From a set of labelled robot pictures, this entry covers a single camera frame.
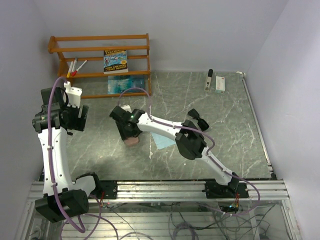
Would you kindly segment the light blue cleaning cloth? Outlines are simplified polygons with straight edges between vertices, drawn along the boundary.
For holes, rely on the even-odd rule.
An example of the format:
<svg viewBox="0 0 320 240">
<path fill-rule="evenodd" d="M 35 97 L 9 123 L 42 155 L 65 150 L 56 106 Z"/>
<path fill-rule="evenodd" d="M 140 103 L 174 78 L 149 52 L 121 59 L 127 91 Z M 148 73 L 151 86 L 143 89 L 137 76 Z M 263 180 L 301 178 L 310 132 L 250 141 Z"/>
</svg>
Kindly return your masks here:
<svg viewBox="0 0 320 240">
<path fill-rule="evenodd" d="M 176 144 L 175 141 L 165 136 L 162 136 L 153 132 L 151 133 L 151 135 L 158 150 L 161 150 Z"/>
</svg>

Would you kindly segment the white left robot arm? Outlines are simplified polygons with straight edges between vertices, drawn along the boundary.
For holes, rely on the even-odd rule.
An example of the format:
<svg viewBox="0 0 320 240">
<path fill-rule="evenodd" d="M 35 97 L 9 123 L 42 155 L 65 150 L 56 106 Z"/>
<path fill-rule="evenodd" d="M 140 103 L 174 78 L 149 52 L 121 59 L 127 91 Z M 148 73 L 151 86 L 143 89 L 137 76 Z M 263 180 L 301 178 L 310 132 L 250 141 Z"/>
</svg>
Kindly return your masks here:
<svg viewBox="0 0 320 240">
<path fill-rule="evenodd" d="M 72 180 L 67 158 L 67 136 L 72 130 L 84 131 L 88 106 L 80 105 L 82 89 L 77 87 L 41 90 L 43 104 L 34 116 L 32 126 L 41 144 L 44 165 L 43 197 L 35 201 L 39 214 L 52 223 L 72 218 L 89 210 L 89 198 L 102 193 L 94 172 Z"/>
</svg>

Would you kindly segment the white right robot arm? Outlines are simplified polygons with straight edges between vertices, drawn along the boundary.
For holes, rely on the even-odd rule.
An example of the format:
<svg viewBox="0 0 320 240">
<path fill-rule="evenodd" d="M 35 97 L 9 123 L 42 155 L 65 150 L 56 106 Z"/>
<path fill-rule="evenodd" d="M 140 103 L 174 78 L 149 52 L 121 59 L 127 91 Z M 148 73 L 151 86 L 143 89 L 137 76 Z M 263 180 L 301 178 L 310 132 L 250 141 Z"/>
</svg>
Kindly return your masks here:
<svg viewBox="0 0 320 240">
<path fill-rule="evenodd" d="M 190 120 L 164 120 L 141 109 L 132 112 L 116 106 L 109 115 L 116 123 L 122 140 L 137 138 L 143 132 L 155 133 L 175 142 L 180 155 L 188 160 L 202 161 L 213 169 L 213 180 L 226 198 L 238 192 L 239 177 L 225 167 L 211 152 L 204 133 Z"/>
</svg>

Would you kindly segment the black sunglasses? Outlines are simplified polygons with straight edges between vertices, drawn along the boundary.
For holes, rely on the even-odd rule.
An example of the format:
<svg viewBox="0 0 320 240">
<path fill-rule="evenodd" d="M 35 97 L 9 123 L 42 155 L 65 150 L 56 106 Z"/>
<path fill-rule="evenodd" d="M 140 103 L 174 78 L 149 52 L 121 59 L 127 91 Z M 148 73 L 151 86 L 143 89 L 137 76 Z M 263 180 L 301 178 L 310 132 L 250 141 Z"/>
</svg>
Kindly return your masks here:
<svg viewBox="0 0 320 240">
<path fill-rule="evenodd" d="M 200 117 L 200 114 L 194 108 L 189 110 L 187 115 L 190 116 L 192 119 L 197 120 L 197 124 L 202 131 L 206 131 L 210 127 L 209 124 L 203 118 Z"/>
</svg>

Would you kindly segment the yellow marker pen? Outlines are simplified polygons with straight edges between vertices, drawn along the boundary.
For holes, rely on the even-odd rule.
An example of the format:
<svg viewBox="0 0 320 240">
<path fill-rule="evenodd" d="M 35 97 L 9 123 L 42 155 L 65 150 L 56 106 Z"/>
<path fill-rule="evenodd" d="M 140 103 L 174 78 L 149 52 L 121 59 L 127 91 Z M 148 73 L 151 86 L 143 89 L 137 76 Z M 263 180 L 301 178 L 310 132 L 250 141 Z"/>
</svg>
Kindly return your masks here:
<svg viewBox="0 0 320 240">
<path fill-rule="evenodd" d="M 73 69 L 73 65 L 74 65 L 74 61 L 71 61 L 70 65 L 69 65 L 69 68 L 68 68 L 68 72 L 67 72 L 66 78 L 70 77 L 72 69 Z"/>
</svg>

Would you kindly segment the red marker pen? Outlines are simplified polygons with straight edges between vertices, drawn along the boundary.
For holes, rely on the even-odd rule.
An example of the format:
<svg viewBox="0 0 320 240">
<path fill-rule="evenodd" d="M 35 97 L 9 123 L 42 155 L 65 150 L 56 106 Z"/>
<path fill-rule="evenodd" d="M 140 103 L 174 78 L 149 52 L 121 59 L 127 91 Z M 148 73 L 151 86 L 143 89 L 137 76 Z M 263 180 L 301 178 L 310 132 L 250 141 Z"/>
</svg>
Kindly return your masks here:
<svg viewBox="0 0 320 240">
<path fill-rule="evenodd" d="M 87 63 L 87 60 L 85 60 L 76 70 L 74 70 L 71 74 L 72 77 L 74 77 L 78 71 Z"/>
</svg>

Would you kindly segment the blue cover book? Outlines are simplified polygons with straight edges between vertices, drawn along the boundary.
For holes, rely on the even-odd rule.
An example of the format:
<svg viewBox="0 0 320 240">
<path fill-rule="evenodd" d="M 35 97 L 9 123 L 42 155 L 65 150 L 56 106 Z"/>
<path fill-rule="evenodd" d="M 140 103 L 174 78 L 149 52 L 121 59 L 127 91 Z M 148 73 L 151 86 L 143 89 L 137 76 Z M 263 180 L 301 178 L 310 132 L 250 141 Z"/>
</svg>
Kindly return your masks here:
<svg viewBox="0 0 320 240">
<path fill-rule="evenodd" d="M 139 89 L 145 89 L 145 76 L 144 75 L 115 75 L 109 76 L 107 81 L 108 94 L 121 94 L 127 89 L 127 93 L 142 92 Z"/>
</svg>

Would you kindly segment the grey marker pen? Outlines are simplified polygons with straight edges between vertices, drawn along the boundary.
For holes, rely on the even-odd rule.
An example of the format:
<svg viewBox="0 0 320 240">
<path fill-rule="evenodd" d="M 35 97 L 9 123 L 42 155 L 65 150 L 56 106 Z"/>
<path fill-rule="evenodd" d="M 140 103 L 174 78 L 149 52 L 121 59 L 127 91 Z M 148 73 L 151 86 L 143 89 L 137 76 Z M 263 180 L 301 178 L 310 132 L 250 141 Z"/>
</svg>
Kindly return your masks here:
<svg viewBox="0 0 320 240">
<path fill-rule="evenodd" d="M 78 61 L 78 58 L 76 57 L 73 61 L 73 66 L 72 66 L 72 70 L 71 70 L 72 73 L 76 70 L 77 61 Z"/>
</svg>

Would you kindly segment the illustrated paperback book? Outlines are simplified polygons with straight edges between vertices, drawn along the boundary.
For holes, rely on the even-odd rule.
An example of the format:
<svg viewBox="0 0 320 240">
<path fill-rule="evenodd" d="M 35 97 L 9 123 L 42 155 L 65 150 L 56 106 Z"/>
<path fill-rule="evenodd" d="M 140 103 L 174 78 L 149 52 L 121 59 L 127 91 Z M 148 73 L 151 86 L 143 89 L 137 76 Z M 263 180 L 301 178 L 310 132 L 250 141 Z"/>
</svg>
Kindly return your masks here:
<svg viewBox="0 0 320 240">
<path fill-rule="evenodd" d="M 126 50 L 103 51 L 103 73 L 105 75 L 127 73 L 128 71 L 128 55 Z"/>
</svg>

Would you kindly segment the wooden shelf rack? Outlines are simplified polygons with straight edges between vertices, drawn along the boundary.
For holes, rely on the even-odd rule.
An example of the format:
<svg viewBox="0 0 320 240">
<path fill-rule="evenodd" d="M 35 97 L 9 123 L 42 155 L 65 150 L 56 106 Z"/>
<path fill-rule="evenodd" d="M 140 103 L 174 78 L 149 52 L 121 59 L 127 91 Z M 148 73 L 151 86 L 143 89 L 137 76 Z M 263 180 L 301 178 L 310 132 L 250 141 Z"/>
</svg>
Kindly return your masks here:
<svg viewBox="0 0 320 240">
<path fill-rule="evenodd" d="M 149 34 L 96 35 L 96 36 L 51 36 L 47 46 L 50 54 L 57 54 L 59 68 L 57 75 L 67 77 L 71 61 L 77 58 L 77 69 L 85 60 L 87 63 L 75 76 L 68 78 L 73 85 L 76 79 L 117 76 L 118 73 L 104 74 L 104 50 L 126 50 L 128 72 L 125 75 L 143 75 L 145 90 L 152 93 Z"/>
</svg>

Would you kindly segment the white small carton box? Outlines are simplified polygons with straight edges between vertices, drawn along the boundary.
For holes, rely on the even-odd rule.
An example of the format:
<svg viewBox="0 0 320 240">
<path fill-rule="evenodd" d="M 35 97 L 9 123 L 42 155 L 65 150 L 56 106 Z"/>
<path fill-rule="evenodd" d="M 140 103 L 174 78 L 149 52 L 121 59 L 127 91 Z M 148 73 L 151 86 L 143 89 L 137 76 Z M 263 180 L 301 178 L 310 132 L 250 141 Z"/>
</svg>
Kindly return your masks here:
<svg viewBox="0 0 320 240">
<path fill-rule="evenodd" d="M 225 78 L 222 76 L 215 77 L 215 92 L 223 94 L 225 92 Z"/>
</svg>

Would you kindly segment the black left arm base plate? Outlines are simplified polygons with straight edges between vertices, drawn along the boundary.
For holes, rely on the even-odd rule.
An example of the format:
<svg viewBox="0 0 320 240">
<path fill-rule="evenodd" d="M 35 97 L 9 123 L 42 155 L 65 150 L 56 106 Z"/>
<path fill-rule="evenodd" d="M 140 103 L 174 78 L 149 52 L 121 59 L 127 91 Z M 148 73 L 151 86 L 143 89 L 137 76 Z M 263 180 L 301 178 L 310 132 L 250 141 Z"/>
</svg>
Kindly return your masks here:
<svg viewBox="0 0 320 240">
<path fill-rule="evenodd" d="M 98 199 L 114 200 L 118 194 L 118 182 L 114 180 L 101 180 L 97 183 L 93 194 Z"/>
</svg>

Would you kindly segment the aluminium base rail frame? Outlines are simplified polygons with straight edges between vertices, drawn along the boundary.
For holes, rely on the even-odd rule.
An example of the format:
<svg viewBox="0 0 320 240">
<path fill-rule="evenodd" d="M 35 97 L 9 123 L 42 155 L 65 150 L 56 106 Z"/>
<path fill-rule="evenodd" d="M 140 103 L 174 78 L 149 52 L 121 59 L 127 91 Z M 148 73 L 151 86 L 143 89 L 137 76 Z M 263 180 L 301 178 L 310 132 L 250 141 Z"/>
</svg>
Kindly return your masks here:
<svg viewBox="0 0 320 240">
<path fill-rule="evenodd" d="M 205 180 L 170 181 L 116 181 L 116 198 L 105 199 L 106 203 L 160 203 L 160 202 L 211 202 Z M 301 232 L 283 180 L 251 179 L 243 190 L 248 197 L 242 201 L 280 201 L 282 212 L 292 240 L 302 239 Z M 27 197 L 17 232 L 16 240 L 30 237 L 32 220 L 35 216 L 35 200 L 43 196 L 42 181 L 35 181 Z"/>
</svg>

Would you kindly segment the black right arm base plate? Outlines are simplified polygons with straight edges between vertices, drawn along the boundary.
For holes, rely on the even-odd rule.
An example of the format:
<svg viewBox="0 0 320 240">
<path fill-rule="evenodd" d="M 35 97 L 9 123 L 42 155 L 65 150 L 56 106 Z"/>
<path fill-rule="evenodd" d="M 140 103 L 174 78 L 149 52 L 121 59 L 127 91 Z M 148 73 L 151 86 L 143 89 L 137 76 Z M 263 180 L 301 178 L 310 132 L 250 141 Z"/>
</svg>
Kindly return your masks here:
<svg viewBox="0 0 320 240">
<path fill-rule="evenodd" d="M 246 199 L 249 197 L 246 189 L 246 183 L 237 182 L 229 186 L 218 184 L 214 179 L 211 179 L 205 181 L 203 192 L 207 199 L 235 199 L 236 196 L 240 199 Z"/>
</svg>

